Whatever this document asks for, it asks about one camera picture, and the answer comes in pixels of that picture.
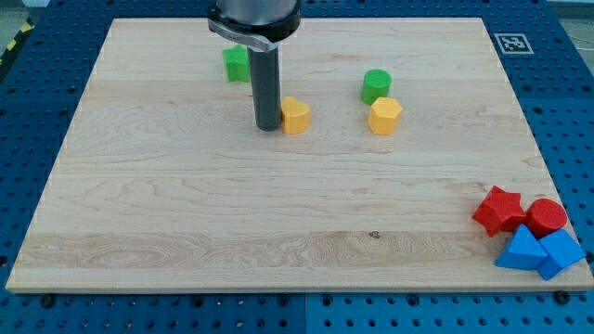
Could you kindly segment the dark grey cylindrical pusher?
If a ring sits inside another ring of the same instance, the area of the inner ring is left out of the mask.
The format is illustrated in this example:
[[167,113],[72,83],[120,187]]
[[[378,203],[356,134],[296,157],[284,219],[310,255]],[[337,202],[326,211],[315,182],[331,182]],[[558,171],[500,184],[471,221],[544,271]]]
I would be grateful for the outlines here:
[[278,50],[256,51],[249,47],[248,58],[256,126],[275,131],[281,124]]

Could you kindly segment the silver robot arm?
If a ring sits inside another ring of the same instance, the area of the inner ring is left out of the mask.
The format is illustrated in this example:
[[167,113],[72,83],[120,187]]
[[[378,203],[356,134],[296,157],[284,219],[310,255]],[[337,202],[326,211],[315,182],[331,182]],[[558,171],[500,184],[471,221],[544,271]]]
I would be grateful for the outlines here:
[[300,0],[216,0],[207,9],[209,30],[247,48],[256,126],[281,125],[278,46],[301,22]]

